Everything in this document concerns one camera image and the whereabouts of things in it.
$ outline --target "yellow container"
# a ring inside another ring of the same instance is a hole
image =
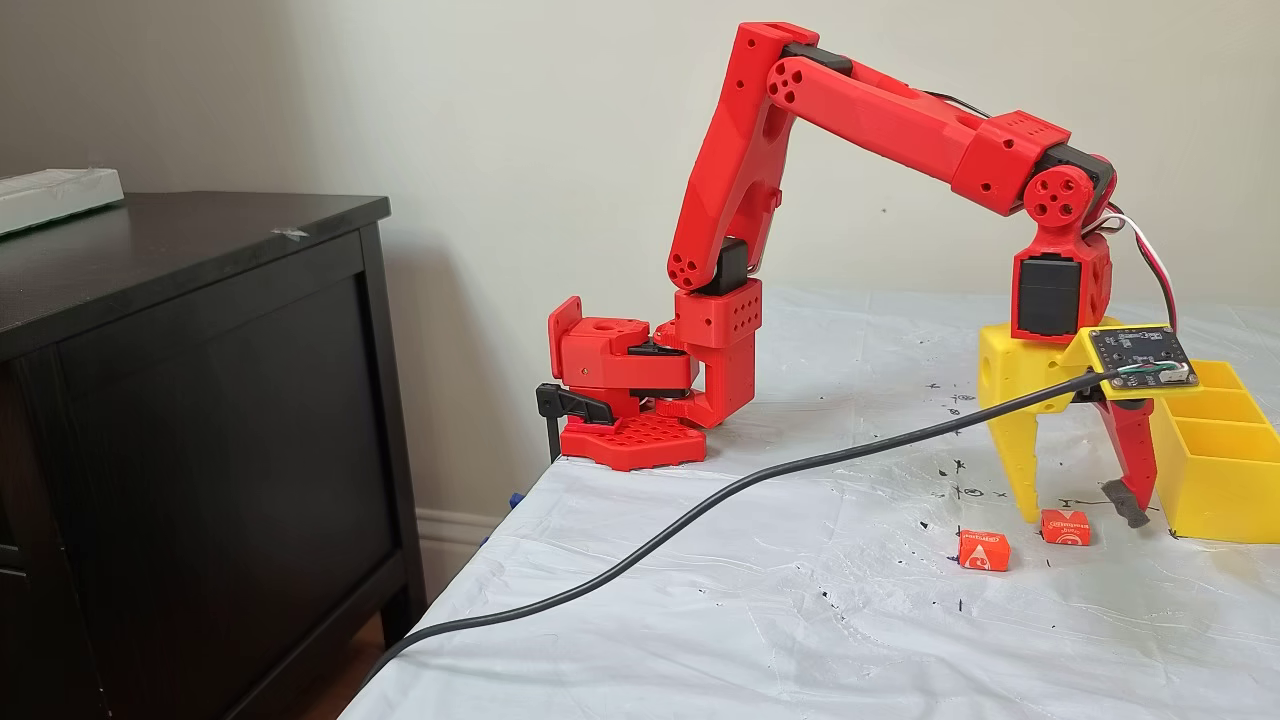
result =
[[[1226,363],[1193,360],[1201,392],[1158,397],[1156,492],[1179,536],[1280,542],[1280,436]]]

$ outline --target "black clamp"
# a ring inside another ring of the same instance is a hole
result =
[[[612,425],[617,421],[608,402],[576,393],[556,383],[538,386],[538,414],[547,418],[547,446],[552,460],[559,457],[561,418],[573,415],[593,425]]]

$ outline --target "table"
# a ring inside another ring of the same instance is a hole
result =
[[[975,410],[977,329],[1007,313],[1002,297],[767,297],[756,398],[709,433],[705,462],[561,459],[419,626],[575,585],[750,470]],[[1280,311],[1184,313],[1192,356],[1233,363],[1280,419]],[[1280,548],[1176,539],[1158,510],[1129,529],[1098,488],[1119,466],[1097,413],[1041,423],[1041,503],[1084,510],[1091,547],[1019,519],[973,428],[756,486],[596,593],[410,650],[343,720],[1274,716]],[[1006,533],[1010,571],[951,561],[959,527]]]

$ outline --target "black cable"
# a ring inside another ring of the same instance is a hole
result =
[[[933,92],[932,90],[922,90],[920,92],[923,92],[925,95],[932,95],[932,96],[937,97],[938,100],[946,100],[947,102],[951,102],[952,105],[960,105],[965,110],[969,110],[970,113],[977,113],[977,114],[982,115],[983,118],[989,118],[991,117],[991,113],[984,113],[984,111],[974,108],[973,105],[965,102],[964,100],[960,100],[955,95],[947,95],[946,92]]]
[[[650,552],[658,550],[664,542],[669,541],[680,530],[689,527],[690,523],[701,518],[708,510],[716,507],[721,502],[733,497],[735,495],[742,492],[744,489],[762,483],[764,480],[777,478],[778,475],[787,475],[790,473],[799,473],[801,470],[812,470],[813,468],[822,468],[824,465],[832,465],[836,462],[844,462],[846,460],[854,460],[858,457],[865,457],[868,455],[874,455],[877,452],[884,452],[887,450],[895,450],[906,445],[913,445],[929,438],[936,438],[938,436],[945,436],[947,433],[960,430],[979,423],[986,423],[1001,415],[1007,415],[1010,413],[1021,410],[1024,407],[1030,407],[1032,405],[1039,405],[1041,402],[1047,402],[1055,397],[1062,395],[1075,393],[1082,389],[1088,389],[1103,380],[1120,377],[1121,370],[1108,370],[1106,373],[1093,373],[1087,372],[1078,378],[1059,383],[1053,387],[1047,387],[1041,391],[1036,391],[1030,395],[1024,395],[1021,397],[1015,397],[1006,402],[998,405],[992,405],[977,413],[970,413],[960,418],[954,418],[946,423],[938,423],[928,428],[920,428],[918,430],[911,430],[909,433],[902,433],[891,438],[878,439],[876,442],[868,442],[865,445],[859,445],[854,447],[847,447],[845,450],[837,450],[833,452],[827,452],[824,455],[814,455],[813,457],[801,457],[800,460],[791,460],[790,462],[782,462],[781,465],[774,465],[772,468],[765,468],[763,470],[756,470],[750,475],[746,475],[739,480],[735,480],[721,489],[712,493],[707,500],[703,500],[698,505],[692,506],[687,512],[681,515],[675,523],[667,525],[660,533],[646,541],[644,544],[637,547],[616,565],[608,570],[600,573],[599,575],[591,578],[590,580],[570,588],[559,594],[539,600],[538,602],[531,602],[529,605],[516,607],[512,610],[503,610],[502,612],[490,612],[489,615],[477,615],[475,618],[463,618],[461,620],[449,620],[447,623],[439,623],[429,628],[422,628],[404,635],[402,641],[393,644],[378,659],[374,664],[372,670],[365,676],[365,680],[360,684],[361,689],[369,684],[369,680],[374,678],[397,655],[403,652],[412,644],[420,643],[428,638],[434,638],[436,635],[443,635],[445,633],[452,633],[456,630],[466,630],[470,628],[484,628],[486,625],[497,625],[499,623],[509,623],[511,620],[518,620],[521,618],[527,618],[535,615],[544,610],[550,610],[556,606],[564,605],[571,600],[582,597],[584,594],[604,587],[611,580],[617,579],[622,573],[626,573],[634,568],[637,562],[644,560]]]

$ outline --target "white box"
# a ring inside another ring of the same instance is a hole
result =
[[[124,200],[110,168],[41,170],[0,179],[0,236]]]

